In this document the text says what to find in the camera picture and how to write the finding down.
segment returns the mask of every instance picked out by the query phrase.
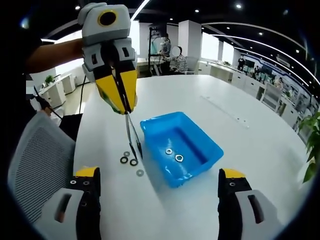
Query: white desk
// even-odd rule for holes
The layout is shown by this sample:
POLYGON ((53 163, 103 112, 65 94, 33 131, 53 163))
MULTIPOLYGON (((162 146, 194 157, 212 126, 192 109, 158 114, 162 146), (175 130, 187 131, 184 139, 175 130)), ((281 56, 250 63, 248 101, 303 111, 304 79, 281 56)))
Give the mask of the white desk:
POLYGON ((125 117, 114 113, 97 90, 86 103, 77 136, 73 170, 99 166, 101 171, 102 239, 217 239, 220 168, 245 173, 251 187, 277 207, 283 224, 292 219, 305 197, 298 194, 297 174, 308 157, 304 143, 278 115, 208 75, 140 78, 136 90, 138 103, 131 118, 143 150, 138 166, 120 163, 130 150, 125 117), (249 128, 201 96, 246 119, 249 128), (185 185, 169 188, 146 149, 140 121, 176 111, 185 112, 201 127, 224 156, 185 185), (144 176, 136 175, 139 169, 144 176))
POLYGON ((59 107, 66 101, 64 85, 61 79, 56 80, 54 83, 51 83, 46 88, 41 89, 39 91, 39 94, 48 103, 50 103, 52 108, 59 107))

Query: blue plastic tray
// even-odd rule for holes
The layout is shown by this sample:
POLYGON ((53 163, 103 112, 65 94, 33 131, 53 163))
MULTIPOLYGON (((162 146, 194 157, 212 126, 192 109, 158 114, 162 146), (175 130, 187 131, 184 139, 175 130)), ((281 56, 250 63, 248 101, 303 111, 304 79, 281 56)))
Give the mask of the blue plastic tray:
POLYGON ((177 188, 209 170, 224 151, 183 112, 173 112, 140 122, 147 148, 168 185, 177 188), (166 149, 173 153, 166 154, 166 149), (183 155, 177 162, 175 155, 183 155))

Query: ceiling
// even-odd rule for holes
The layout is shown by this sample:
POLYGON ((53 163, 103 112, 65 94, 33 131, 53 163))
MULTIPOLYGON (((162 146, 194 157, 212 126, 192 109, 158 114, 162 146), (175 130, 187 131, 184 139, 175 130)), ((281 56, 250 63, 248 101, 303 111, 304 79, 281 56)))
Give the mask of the ceiling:
MULTIPOLYGON (((143 0, 108 0, 108 4, 124 4, 129 8, 132 15, 143 0)), ((42 38, 59 39, 80 29, 77 25, 79 11, 75 6, 84 6, 90 0, 26 0, 17 13, 17 19, 27 17, 29 28, 42 38)), ((316 77, 320 79, 320 34, 315 31, 318 21, 317 7, 311 0, 150 0, 144 10, 138 15, 137 20, 145 23, 173 23, 191 20, 204 25, 204 32, 208 34, 227 34, 255 40, 274 48, 277 48, 292 56, 302 63, 316 77), (266 29, 241 25, 249 24, 271 29, 283 34, 289 39, 266 29)), ((236 47, 250 50, 271 59, 275 59, 277 51, 262 46, 261 44, 249 42, 242 39, 227 39, 219 37, 236 47)), ((288 59, 297 75, 307 83, 311 82, 307 88, 313 95, 318 95, 320 100, 320 85, 295 61, 288 59)))

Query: gray mesh chair back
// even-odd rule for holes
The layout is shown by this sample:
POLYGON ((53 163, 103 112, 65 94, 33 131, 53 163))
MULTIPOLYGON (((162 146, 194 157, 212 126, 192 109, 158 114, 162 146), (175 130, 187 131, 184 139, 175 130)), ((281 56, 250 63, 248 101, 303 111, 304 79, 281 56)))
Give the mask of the gray mesh chair back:
POLYGON ((72 176, 75 141, 43 112, 26 125, 10 163, 8 186, 30 223, 72 176))

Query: black washer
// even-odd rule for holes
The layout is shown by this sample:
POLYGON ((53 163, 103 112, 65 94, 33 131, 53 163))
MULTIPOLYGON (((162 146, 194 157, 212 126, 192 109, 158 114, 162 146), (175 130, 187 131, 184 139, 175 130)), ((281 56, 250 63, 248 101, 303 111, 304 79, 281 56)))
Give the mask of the black washer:
POLYGON ((131 166, 137 166, 138 165, 138 160, 137 159, 131 159, 130 160, 130 165, 131 166))
POLYGON ((123 156, 122 158, 120 158, 120 163, 122 164, 126 164, 129 161, 129 159, 126 156, 123 156))

